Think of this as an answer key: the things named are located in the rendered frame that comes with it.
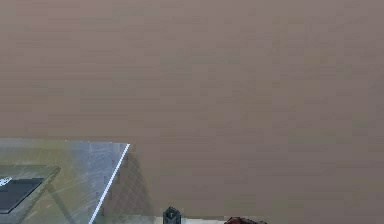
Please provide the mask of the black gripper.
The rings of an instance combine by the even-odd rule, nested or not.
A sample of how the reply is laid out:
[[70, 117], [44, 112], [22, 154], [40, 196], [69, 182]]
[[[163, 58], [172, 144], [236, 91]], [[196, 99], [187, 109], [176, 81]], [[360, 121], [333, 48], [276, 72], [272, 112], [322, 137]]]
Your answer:
[[163, 212], [163, 224], [181, 224], [182, 216], [179, 210], [174, 207], [168, 207]]

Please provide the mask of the dark red round object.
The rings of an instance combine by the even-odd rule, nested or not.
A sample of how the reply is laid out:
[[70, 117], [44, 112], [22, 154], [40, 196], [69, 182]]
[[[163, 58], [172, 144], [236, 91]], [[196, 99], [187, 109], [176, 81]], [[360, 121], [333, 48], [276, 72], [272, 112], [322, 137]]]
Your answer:
[[255, 221], [245, 217], [230, 217], [224, 224], [268, 224], [265, 221]]

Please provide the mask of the glass table with white edge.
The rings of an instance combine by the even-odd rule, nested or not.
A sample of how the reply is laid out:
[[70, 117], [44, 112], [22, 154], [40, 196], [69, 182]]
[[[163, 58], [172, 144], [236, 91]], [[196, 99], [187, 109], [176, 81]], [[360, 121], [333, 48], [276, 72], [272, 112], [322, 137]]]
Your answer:
[[0, 178], [42, 183], [0, 224], [96, 224], [128, 143], [0, 138]]

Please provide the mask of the flat black slab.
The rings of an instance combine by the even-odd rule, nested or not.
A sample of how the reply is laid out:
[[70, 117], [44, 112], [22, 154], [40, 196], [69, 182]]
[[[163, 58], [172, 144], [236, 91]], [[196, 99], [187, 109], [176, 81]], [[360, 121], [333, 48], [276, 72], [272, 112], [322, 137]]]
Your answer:
[[43, 178], [0, 179], [0, 214], [9, 214], [42, 182]]

